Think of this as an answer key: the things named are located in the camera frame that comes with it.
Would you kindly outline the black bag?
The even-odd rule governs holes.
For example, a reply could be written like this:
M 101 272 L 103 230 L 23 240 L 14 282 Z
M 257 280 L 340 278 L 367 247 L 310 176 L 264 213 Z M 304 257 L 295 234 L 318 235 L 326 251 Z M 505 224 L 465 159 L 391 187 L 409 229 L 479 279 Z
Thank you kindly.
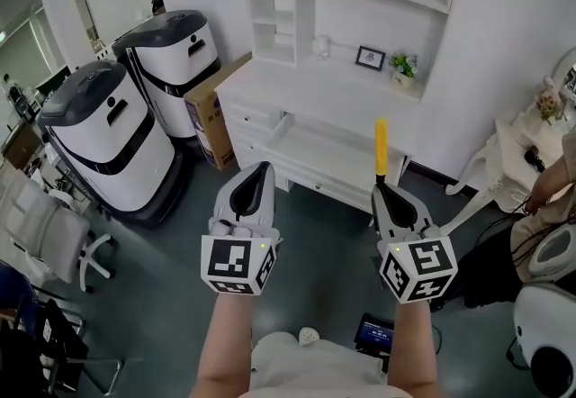
M 458 262 L 446 297 L 461 298 L 466 308 L 514 302 L 522 287 L 508 249 L 478 246 Z

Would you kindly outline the small potted plant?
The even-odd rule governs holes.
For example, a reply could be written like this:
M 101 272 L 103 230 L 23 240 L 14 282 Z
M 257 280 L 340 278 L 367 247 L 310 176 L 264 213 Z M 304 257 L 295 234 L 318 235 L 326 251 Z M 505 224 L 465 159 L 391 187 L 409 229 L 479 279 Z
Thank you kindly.
M 390 58 L 391 80 L 401 89 L 411 89 L 419 73 L 419 58 L 404 52 L 398 52 Z

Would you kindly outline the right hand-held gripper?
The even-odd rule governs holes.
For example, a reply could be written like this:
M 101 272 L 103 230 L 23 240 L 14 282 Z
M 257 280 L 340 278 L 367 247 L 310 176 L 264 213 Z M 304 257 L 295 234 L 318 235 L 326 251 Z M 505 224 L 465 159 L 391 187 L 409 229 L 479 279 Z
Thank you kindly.
M 448 237 L 400 238 L 421 233 L 433 222 L 426 205 L 414 194 L 390 184 L 372 191 L 374 227 L 379 232 L 382 263 L 379 275 L 398 303 L 430 301 L 454 280 L 458 266 Z

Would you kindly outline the grey office chair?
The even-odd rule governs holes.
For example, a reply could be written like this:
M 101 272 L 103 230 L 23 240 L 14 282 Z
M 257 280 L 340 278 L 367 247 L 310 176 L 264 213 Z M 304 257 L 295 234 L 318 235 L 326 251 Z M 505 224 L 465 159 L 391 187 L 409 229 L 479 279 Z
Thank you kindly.
M 85 293 L 92 291 L 86 284 L 89 267 L 107 279 L 115 276 L 95 259 L 99 247 L 112 245 L 115 239 L 109 234 L 95 236 L 87 218 L 45 192 L 21 170 L 13 173 L 0 194 L 0 228 L 57 279 L 71 284 L 77 276 Z

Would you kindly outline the white oval mirror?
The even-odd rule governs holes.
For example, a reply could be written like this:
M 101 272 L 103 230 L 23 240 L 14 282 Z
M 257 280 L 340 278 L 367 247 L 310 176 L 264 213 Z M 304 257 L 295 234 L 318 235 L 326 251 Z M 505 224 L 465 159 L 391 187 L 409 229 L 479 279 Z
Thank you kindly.
M 558 61 L 552 74 L 553 88 L 576 109 L 576 47 Z

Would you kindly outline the clear glass jar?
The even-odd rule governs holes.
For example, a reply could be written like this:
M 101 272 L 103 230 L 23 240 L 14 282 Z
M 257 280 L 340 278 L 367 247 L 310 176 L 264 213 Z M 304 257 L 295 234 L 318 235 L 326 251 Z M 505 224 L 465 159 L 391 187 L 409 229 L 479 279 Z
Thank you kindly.
M 313 49 L 318 61 L 327 60 L 330 57 L 331 39 L 328 35 L 321 34 L 313 41 Z

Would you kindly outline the black metal-frame chair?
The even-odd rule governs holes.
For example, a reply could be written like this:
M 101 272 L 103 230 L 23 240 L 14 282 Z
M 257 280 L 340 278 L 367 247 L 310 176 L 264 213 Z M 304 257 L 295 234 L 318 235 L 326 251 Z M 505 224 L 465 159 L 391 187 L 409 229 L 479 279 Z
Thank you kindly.
M 89 357 L 85 320 L 57 304 L 58 297 L 0 261 L 0 398 L 59 398 L 74 393 L 85 375 L 106 398 L 124 361 Z

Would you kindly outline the white desk drawer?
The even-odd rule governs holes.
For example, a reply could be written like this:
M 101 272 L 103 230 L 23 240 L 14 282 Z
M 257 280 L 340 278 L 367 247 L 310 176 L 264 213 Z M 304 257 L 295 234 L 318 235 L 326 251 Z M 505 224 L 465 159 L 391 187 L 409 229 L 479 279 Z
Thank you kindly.
M 294 183 L 360 211 L 372 210 L 373 139 L 288 113 L 259 150 Z

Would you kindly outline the yellow marker pen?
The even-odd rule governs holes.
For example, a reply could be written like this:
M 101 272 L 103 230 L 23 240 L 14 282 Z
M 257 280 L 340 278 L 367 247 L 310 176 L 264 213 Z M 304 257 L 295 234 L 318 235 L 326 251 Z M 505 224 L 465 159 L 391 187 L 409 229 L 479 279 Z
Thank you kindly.
M 374 161 L 377 185 L 383 185 L 388 172 L 388 123 L 378 118 L 374 124 Z

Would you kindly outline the person's left forearm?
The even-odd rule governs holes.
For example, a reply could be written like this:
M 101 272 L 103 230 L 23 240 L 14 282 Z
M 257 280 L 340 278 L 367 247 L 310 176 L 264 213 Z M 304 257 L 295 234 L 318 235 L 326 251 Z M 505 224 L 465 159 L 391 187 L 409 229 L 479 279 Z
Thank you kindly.
M 219 294 L 189 398 L 240 398 L 251 379 L 254 298 Z

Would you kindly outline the person's light grey trousers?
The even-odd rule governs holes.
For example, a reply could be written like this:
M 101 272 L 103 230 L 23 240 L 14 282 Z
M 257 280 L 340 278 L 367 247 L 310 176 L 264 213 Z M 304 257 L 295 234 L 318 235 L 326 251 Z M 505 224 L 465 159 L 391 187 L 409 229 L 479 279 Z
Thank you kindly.
M 268 334 L 251 366 L 241 398 L 412 398 L 387 384 L 377 359 L 324 339 L 302 346 L 291 333 Z

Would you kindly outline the white round robot head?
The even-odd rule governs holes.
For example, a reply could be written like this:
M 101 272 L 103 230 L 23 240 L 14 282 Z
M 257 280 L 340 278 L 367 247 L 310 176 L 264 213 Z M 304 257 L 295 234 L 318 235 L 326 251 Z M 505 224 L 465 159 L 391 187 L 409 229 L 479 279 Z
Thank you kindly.
M 576 398 L 576 295 L 552 284 L 524 285 L 513 317 L 537 390 L 546 398 Z

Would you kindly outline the person's right forearm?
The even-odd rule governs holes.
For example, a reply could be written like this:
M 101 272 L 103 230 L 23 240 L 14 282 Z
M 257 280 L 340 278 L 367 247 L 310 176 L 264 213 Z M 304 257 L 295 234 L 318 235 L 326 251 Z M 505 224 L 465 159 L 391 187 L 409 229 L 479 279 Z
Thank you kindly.
M 387 381 L 412 398 L 442 398 L 428 301 L 397 305 Z

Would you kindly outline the white and grey device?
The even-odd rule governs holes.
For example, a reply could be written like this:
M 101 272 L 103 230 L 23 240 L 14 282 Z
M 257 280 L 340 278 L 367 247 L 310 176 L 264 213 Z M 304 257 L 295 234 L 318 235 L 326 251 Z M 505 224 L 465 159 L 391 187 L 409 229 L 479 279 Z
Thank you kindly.
M 548 234 L 529 261 L 534 281 L 555 282 L 576 271 L 576 225 L 564 224 Z

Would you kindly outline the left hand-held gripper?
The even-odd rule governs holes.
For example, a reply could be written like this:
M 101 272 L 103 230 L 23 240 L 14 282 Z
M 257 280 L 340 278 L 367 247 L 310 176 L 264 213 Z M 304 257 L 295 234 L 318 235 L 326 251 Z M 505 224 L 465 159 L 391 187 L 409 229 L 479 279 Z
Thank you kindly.
M 283 241 L 279 230 L 270 228 L 275 217 L 272 164 L 241 169 L 218 192 L 213 216 L 209 233 L 202 236 L 203 282 L 220 294 L 260 295 Z

